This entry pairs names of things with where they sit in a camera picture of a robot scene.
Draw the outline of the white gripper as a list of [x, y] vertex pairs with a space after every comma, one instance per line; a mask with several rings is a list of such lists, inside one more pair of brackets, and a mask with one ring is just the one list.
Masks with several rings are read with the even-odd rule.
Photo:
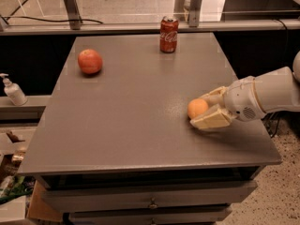
[[266, 116], [257, 98], [255, 79], [252, 76], [235, 81], [227, 88], [220, 86], [202, 95], [201, 99], [210, 108], [190, 121], [197, 129], [225, 128], [235, 117], [247, 122]]

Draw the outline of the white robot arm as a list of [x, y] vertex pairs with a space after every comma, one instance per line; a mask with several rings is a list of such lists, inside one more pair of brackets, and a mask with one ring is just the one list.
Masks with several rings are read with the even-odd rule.
[[268, 113], [300, 111], [300, 52], [292, 68], [280, 69], [258, 77], [248, 76], [202, 95], [208, 110], [190, 119], [197, 129], [224, 128], [234, 119], [248, 122]]

